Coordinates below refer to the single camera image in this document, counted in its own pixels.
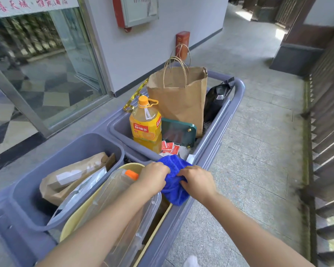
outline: cleaning cart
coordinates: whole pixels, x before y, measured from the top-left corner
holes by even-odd
[[[220,81],[229,75],[208,71],[208,76]],[[188,159],[195,165],[209,169],[222,144],[224,134],[245,92],[243,82],[235,78],[235,93],[228,98]],[[18,178],[11,186],[0,191],[0,267],[31,267],[43,259],[58,243],[54,233],[60,234],[68,219],[84,204],[110,174],[125,164],[147,165],[157,161],[160,155],[143,147],[132,139],[128,112],[122,109],[100,121],[69,145],[37,165],[34,170]],[[115,154],[116,164],[106,175],[61,219],[47,225],[57,207],[42,199],[39,191],[41,180],[49,173],[81,161],[94,154]],[[170,205],[162,199],[159,211],[148,230],[143,249],[134,261],[134,266],[161,266],[186,219],[194,199],[191,197],[182,206]]]

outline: hand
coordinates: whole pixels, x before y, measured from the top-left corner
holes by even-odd
[[[181,181],[181,185],[188,194],[203,205],[211,197],[218,194],[213,175],[199,166],[187,166],[181,169],[177,175],[183,175],[187,179],[187,182]]]
[[[161,162],[152,162],[145,166],[138,176],[137,184],[152,197],[160,192],[166,185],[166,175],[170,173],[169,167]]]

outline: person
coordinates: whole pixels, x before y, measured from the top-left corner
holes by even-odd
[[[169,167],[161,162],[144,167],[116,201],[57,245],[37,267],[101,266],[132,217],[165,186],[168,173]],[[178,175],[185,176],[183,188],[218,220],[250,267],[314,267],[218,193],[210,172],[187,166]],[[198,266],[196,257],[189,257],[184,266]]]

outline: red logo on label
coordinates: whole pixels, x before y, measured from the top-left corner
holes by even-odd
[[[158,119],[158,121],[156,123],[157,128],[160,126],[160,124],[161,124],[161,116],[159,117],[159,119]]]
[[[140,130],[142,132],[148,132],[148,126],[142,126],[137,123],[134,123],[134,129]]]

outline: plastic bottle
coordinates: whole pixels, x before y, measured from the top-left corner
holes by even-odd
[[[138,106],[130,115],[130,125],[134,141],[159,154],[162,144],[161,114],[152,107],[157,104],[157,100],[140,96]]]

